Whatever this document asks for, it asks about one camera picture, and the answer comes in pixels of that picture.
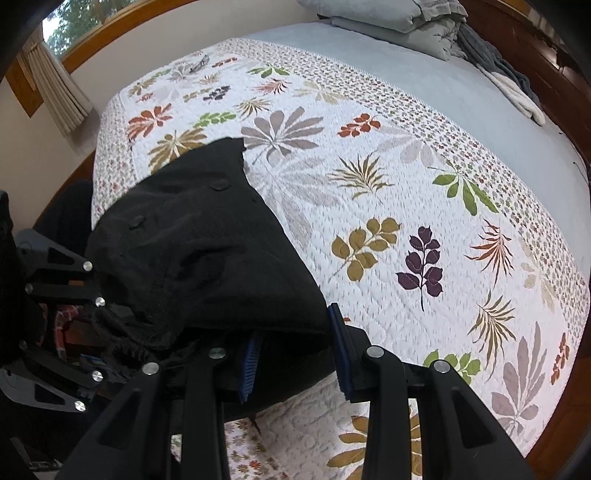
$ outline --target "leaf pattern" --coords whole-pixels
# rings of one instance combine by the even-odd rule
[[[516,340],[515,335],[513,332],[509,330],[506,326],[506,322],[515,318],[515,316],[510,315],[515,308],[511,308],[511,301],[507,301],[503,303],[503,295],[501,295],[495,302],[492,302],[492,292],[488,291],[488,296],[486,298],[486,302],[483,306],[478,305],[478,316],[476,317],[476,322],[472,326],[472,328],[468,331],[468,335],[476,330],[480,330],[480,335],[473,343],[478,343],[482,341],[482,346],[480,347],[479,352],[482,352],[484,348],[488,345],[488,349],[486,351],[486,365],[485,369],[488,368],[488,365],[491,361],[491,357],[493,358],[492,370],[489,379],[492,377],[492,374],[496,368],[496,357],[498,354],[499,348],[505,354],[503,349],[503,340],[508,340],[509,337]]]
[[[511,238],[503,235],[501,227],[493,225],[486,219],[484,221],[486,223],[486,227],[482,228],[484,230],[484,235],[479,235],[484,243],[482,245],[470,246],[470,248],[473,248],[474,250],[482,250],[482,255],[477,257],[469,257],[468,255],[464,256],[470,260],[476,261],[484,261],[488,259],[488,262],[482,268],[482,271],[484,272],[489,265],[492,265],[492,271],[495,273],[495,282],[493,285],[496,285],[501,267],[503,268],[505,275],[511,275],[511,270],[514,270],[513,265],[511,264],[511,257],[513,257],[513,254],[509,251],[509,247],[507,247],[507,242],[510,242]]]
[[[260,113],[263,110],[268,112],[268,106],[271,106],[271,102],[263,98],[251,98],[249,100],[244,100],[238,105],[234,105],[235,108],[238,108],[240,119],[242,120],[250,117],[253,113]]]
[[[305,110],[298,107],[285,120],[285,114],[281,110],[273,112],[269,120],[257,117],[254,120],[256,128],[242,127],[240,132],[244,135],[244,144],[247,149],[263,147],[266,150],[266,158],[270,165],[277,165],[281,157],[292,152],[292,148],[308,150],[318,147],[318,144],[307,140],[306,137],[317,135],[324,127],[314,127],[324,120],[324,117],[307,118],[297,121]]]
[[[544,275],[544,273],[542,272],[540,264],[535,259],[531,249],[527,246],[527,244],[521,237],[519,238],[519,244],[521,245],[523,253],[531,262],[523,262],[521,264],[521,269],[528,274],[523,283],[523,286],[525,288],[534,288],[538,284],[540,286],[540,291],[542,294],[542,303],[546,305],[552,313],[555,313],[556,307],[554,305],[554,299],[557,299],[558,295],[556,294],[554,287],[548,280],[548,277],[546,277],[546,275]]]
[[[552,376],[550,382],[554,385],[560,378],[560,371],[564,368],[570,355],[570,347],[566,343],[566,332],[563,332],[560,344],[558,346],[558,355],[554,360],[554,366],[552,367]]]
[[[383,222],[372,218],[366,224],[367,230],[358,228],[349,234],[349,243],[341,237],[332,242],[330,249],[333,255],[337,256],[345,263],[332,275],[331,279],[347,267],[347,276],[350,281],[359,281],[363,278],[365,270],[369,270],[378,259],[373,252],[382,252],[390,245],[395,245],[398,237],[394,232],[400,230],[399,225],[393,218],[386,218]]]
[[[480,202],[491,212],[499,213],[499,210],[497,210],[495,204],[491,202],[491,199],[488,197],[488,195],[483,190],[481,190],[476,183],[469,180],[463,174],[459,173],[449,160],[447,160],[446,163],[451,168],[453,168],[453,172],[448,172],[440,168],[429,168],[444,172],[443,174],[438,175],[435,180],[433,180],[433,184],[443,186],[449,185],[447,188],[447,198],[454,198],[457,195],[459,189],[462,188],[462,200],[464,202],[464,207],[466,207],[466,210],[470,212],[470,215],[475,216],[478,213],[476,198],[478,198],[478,200],[480,200]]]
[[[432,167],[435,163],[443,163],[439,154],[429,145],[417,138],[416,135],[396,127],[393,123],[382,124],[382,128],[378,131],[387,135],[388,138],[377,146],[377,152],[401,148],[400,161],[402,163],[420,160],[426,167]]]
[[[130,141],[134,141],[136,137],[143,133],[144,138],[154,129],[157,125],[161,127],[164,125],[166,120],[170,120],[172,116],[167,115],[167,112],[172,108],[172,104],[168,104],[164,108],[161,106],[155,106],[154,111],[144,110],[139,116],[133,117],[128,123],[127,136]]]
[[[270,65],[270,64],[268,64],[265,67],[257,67],[255,69],[248,70],[248,73],[250,73],[251,75],[259,75],[259,74],[261,74],[261,78],[262,79],[266,79],[273,72],[275,72],[277,75],[282,75],[282,76],[286,76],[286,75],[289,75],[290,74],[287,69],[284,69],[284,68],[281,68],[281,67],[275,67],[275,66]]]
[[[509,396],[499,392],[492,393],[492,409],[500,416],[499,423],[510,437],[521,434],[524,430],[524,420],[533,420],[539,412],[538,405],[532,401],[544,383],[545,374],[541,372],[548,352],[546,349],[538,362],[540,348],[540,325],[536,322],[531,358],[527,341],[521,337],[517,349],[517,369],[510,362],[507,362],[503,369],[503,381]]]
[[[408,252],[406,257],[406,265],[411,273],[398,272],[398,283],[405,290],[414,290],[418,288],[421,292],[421,310],[425,311],[423,305],[423,288],[426,287],[426,292],[432,297],[438,297],[443,291],[439,283],[443,276],[443,269],[433,267],[439,262],[439,242],[432,238],[433,233],[429,227],[419,227],[418,236],[411,236],[410,245],[415,250],[421,252]]]
[[[156,173],[165,163],[179,158],[186,151],[204,146],[202,140],[207,136],[202,131],[202,128],[186,130],[177,137],[175,130],[174,135],[166,134],[163,140],[158,140],[157,146],[148,153],[151,173]]]
[[[291,82],[287,82],[283,79],[272,78],[269,82],[264,85],[255,87],[255,90],[263,95],[278,95],[279,93],[285,93],[287,86],[291,85]]]
[[[388,179],[382,168],[377,166],[380,157],[373,160],[371,159],[372,154],[365,157],[363,163],[361,163],[361,157],[357,155],[357,164],[352,161],[347,162],[339,157],[344,168],[338,168],[334,173],[328,175],[329,179],[341,183],[339,187],[356,190],[351,200],[368,193],[376,195],[384,187],[394,186],[392,183],[387,183]]]
[[[421,429],[419,425],[418,414],[413,415],[411,409],[408,409],[411,436],[411,469],[414,475],[423,475],[423,452],[421,449]],[[367,434],[369,426],[369,417],[353,416],[351,417],[354,433],[343,433],[339,435],[341,442],[346,444],[367,444]],[[365,447],[358,447],[338,453],[332,457],[326,466],[330,468],[343,468],[365,459]],[[346,478],[346,480],[361,480],[363,464],[358,465],[355,470]]]
[[[470,360],[471,356],[469,352],[464,353],[458,360],[456,355],[450,353],[443,358],[443,360],[456,369],[468,385],[472,383],[472,377],[480,372],[480,360],[477,358]],[[440,358],[439,350],[434,350],[427,355],[423,366],[429,367],[435,360],[439,360]]]
[[[250,168],[248,180],[278,218],[285,217],[294,240],[305,249],[312,226],[301,211],[301,202],[313,206],[334,206],[337,196],[326,188],[326,177],[318,172],[326,160],[288,154],[263,171]]]
[[[143,80],[142,82],[137,82],[133,87],[131,87],[127,94],[131,98],[136,95],[142,95],[143,91],[147,88],[150,88],[156,80],[161,76],[168,75],[171,69],[162,70],[160,72],[154,73],[150,78]]]
[[[380,128],[381,126],[382,124],[378,122],[375,117],[371,117],[368,113],[362,113],[353,119],[353,122],[341,127],[340,132],[338,132],[337,135],[342,138],[348,136],[355,138],[358,137],[361,132],[367,133],[372,129],[372,127]]]
[[[216,113],[204,113],[199,117],[199,122],[193,125],[195,128],[205,128],[211,125],[224,124],[228,120],[236,118],[236,114],[232,112],[216,112]]]
[[[329,103],[331,105],[337,105],[339,103],[339,100],[348,100],[348,98],[344,95],[332,92],[329,89],[325,89],[323,86],[318,85],[316,82],[305,80],[304,86],[306,88],[298,88],[295,90],[295,97],[315,95],[317,102],[325,101],[326,103]]]

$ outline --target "beige curtain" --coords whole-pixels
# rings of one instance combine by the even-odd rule
[[[42,25],[24,44],[21,58],[57,127],[66,137],[92,111],[92,104],[43,40]]]

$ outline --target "wooden bed frame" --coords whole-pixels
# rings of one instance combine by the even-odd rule
[[[591,87],[568,54],[517,10],[497,0],[462,0],[468,24],[530,78],[544,112],[591,163]],[[68,178],[91,180],[92,153]],[[591,319],[583,334],[564,394],[542,436],[527,456],[538,480],[551,480],[566,463],[591,424]]]

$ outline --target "floral fabric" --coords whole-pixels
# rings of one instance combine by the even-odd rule
[[[94,223],[136,182],[225,136],[244,138],[249,181],[327,302],[403,361],[450,362],[526,454],[589,310],[586,279],[527,186],[395,86],[316,54],[230,39],[112,99]],[[360,479],[368,412],[345,401],[332,375],[260,414],[260,432],[239,440],[246,453],[229,445],[233,478]],[[253,428],[244,420],[229,432],[241,426]]]

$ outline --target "window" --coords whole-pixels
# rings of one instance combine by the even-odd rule
[[[43,21],[45,41],[62,56],[93,28],[138,0],[66,0]]]

